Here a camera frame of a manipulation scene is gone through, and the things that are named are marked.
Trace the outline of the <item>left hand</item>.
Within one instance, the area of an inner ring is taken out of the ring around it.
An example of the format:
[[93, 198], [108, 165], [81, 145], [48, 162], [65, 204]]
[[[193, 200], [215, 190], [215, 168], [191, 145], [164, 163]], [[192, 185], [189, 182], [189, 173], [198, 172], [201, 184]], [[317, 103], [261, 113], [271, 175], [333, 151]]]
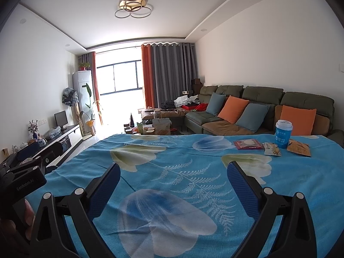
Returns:
[[3, 235], [5, 242], [8, 243], [9, 246], [16, 249], [27, 250], [35, 221], [35, 212], [27, 199], [25, 199], [23, 218], [25, 221], [25, 238], [19, 233], [15, 222], [12, 220], [1, 219], [1, 235]]

